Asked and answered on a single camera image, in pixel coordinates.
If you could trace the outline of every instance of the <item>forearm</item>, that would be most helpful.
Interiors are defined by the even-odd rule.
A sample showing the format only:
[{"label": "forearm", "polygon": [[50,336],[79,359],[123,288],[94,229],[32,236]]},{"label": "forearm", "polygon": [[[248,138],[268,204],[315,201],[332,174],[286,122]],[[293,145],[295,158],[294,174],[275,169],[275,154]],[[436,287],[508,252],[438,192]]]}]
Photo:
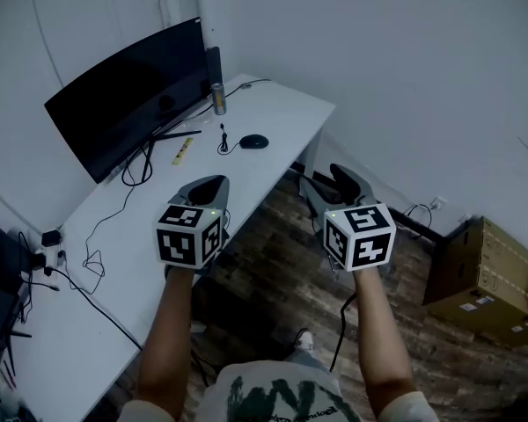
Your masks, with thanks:
[{"label": "forearm", "polygon": [[394,398],[414,390],[411,361],[376,267],[355,273],[360,368],[378,415]]},{"label": "forearm", "polygon": [[172,269],[143,349],[136,397],[167,410],[176,420],[190,372],[190,306],[194,272]]}]

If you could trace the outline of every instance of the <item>white sneaker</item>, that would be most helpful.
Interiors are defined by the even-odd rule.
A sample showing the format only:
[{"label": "white sneaker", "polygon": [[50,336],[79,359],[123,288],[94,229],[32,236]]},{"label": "white sneaker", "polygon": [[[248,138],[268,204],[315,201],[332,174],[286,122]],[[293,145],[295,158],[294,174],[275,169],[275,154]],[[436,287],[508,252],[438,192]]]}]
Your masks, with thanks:
[{"label": "white sneaker", "polygon": [[312,353],[314,348],[312,333],[306,328],[300,330],[296,336],[294,347],[300,350],[305,350],[308,353]]}]

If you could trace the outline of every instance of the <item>box label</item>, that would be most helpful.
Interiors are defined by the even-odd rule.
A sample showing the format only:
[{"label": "box label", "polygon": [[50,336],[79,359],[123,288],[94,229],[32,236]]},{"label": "box label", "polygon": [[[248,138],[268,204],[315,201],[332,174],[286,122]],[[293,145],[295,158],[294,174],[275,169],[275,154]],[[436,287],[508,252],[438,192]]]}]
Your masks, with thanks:
[{"label": "box label", "polygon": [[495,299],[492,298],[492,297],[483,297],[481,299],[479,299],[478,301],[476,301],[479,305],[484,305],[485,303],[490,303],[490,302],[494,302]]},{"label": "box label", "polygon": [[475,305],[472,305],[471,303],[466,303],[465,305],[459,305],[459,307],[463,311],[473,311],[474,309],[477,309]]}]

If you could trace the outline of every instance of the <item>black monitor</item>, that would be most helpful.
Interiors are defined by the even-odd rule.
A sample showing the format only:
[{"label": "black monitor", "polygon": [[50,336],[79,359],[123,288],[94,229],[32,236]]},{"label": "black monitor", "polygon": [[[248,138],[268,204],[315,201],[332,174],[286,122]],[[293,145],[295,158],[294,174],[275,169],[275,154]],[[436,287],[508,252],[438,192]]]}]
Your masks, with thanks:
[{"label": "black monitor", "polygon": [[153,130],[209,93],[202,23],[195,18],[110,56],[45,107],[80,163],[100,183]]}]

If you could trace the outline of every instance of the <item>black mouse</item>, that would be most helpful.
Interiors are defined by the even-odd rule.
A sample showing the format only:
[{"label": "black mouse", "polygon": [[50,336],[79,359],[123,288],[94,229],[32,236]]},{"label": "black mouse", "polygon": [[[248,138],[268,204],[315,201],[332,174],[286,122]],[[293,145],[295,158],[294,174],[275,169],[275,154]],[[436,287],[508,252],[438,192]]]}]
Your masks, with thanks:
[{"label": "black mouse", "polygon": [[238,142],[243,149],[264,149],[268,144],[268,139],[263,135],[248,135]]}]

